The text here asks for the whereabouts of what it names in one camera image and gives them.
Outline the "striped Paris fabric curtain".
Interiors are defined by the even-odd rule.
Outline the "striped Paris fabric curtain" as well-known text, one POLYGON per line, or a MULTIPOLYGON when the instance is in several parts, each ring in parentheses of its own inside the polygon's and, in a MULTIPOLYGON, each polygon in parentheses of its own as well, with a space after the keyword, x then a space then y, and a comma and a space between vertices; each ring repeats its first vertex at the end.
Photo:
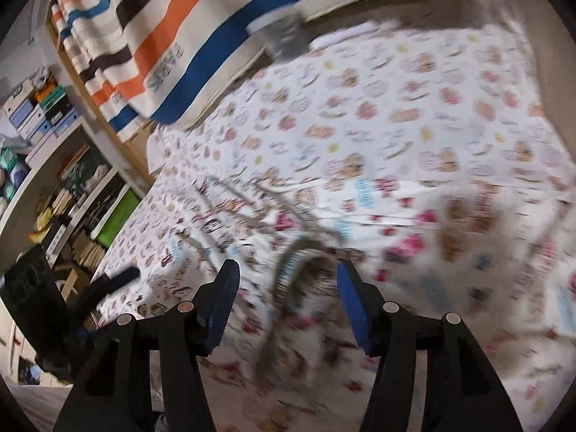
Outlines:
POLYGON ((127 140, 198 120, 262 52, 249 24, 284 6, 316 19, 360 0, 50 0, 81 82, 127 140))

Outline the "green storage box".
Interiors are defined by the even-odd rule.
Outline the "green storage box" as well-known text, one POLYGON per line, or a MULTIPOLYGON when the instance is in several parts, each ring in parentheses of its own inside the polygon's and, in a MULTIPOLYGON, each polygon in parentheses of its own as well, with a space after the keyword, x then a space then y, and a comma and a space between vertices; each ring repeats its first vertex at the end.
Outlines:
POLYGON ((108 249, 118 235, 128 218, 141 203, 141 198, 125 186, 100 220, 96 228, 91 232, 91 239, 108 249))

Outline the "white cartoon print pants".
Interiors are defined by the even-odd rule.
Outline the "white cartoon print pants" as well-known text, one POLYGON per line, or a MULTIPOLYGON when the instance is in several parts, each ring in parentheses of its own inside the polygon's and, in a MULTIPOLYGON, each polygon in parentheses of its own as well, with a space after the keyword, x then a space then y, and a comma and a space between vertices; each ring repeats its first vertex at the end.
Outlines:
POLYGON ((336 267, 409 312, 459 314, 527 431, 575 377, 575 192, 392 176, 300 188, 159 180, 100 264, 137 281, 103 323, 189 300, 226 258, 241 281, 221 345, 200 362, 221 431, 355 431, 378 363, 354 342, 336 267))

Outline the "baby bear print bedsheet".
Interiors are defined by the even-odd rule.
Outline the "baby bear print bedsheet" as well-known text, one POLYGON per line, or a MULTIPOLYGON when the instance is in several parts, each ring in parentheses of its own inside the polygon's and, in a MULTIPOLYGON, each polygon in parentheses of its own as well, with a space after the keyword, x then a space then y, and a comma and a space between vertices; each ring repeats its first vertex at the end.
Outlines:
POLYGON ((151 208, 218 183, 296 191, 305 206, 409 185, 509 187, 575 197, 575 166, 547 120, 515 24, 379 31, 258 71, 197 127, 150 138, 151 208))

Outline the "white bookshelf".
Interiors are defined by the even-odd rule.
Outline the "white bookshelf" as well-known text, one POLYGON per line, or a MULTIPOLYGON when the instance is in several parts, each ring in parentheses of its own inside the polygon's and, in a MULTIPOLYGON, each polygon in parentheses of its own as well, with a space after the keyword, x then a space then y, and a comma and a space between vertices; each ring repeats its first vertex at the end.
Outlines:
POLYGON ((121 176, 137 195, 143 197, 151 188, 152 178, 129 159, 128 149, 119 141, 116 133, 103 121, 80 117, 62 136, 56 138, 54 144, 47 147, 45 159, 31 168, 2 214, 2 270, 10 267, 22 252, 32 246, 28 234, 32 232, 37 219, 36 208, 42 199, 60 186, 58 174, 64 167, 64 160, 77 153, 86 143, 100 150, 111 167, 111 173, 121 176))

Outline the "blue file binders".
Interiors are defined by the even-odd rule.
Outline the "blue file binders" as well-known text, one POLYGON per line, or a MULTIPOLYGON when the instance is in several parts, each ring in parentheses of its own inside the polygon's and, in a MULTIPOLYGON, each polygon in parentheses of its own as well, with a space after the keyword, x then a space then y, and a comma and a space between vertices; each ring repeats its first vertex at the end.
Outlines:
POLYGON ((60 136, 80 117, 53 76, 40 88, 31 79, 24 80, 8 96, 3 109, 19 136, 32 145, 50 133, 60 136))

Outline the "clear plastic cup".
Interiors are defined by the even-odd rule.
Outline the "clear plastic cup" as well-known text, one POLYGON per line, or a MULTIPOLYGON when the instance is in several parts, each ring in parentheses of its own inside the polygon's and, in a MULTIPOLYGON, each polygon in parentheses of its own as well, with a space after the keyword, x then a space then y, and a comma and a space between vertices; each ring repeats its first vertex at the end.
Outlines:
POLYGON ((289 62, 303 56, 309 48, 303 17, 295 6, 282 6, 263 14, 250 22, 246 30, 264 45, 275 62, 289 62))

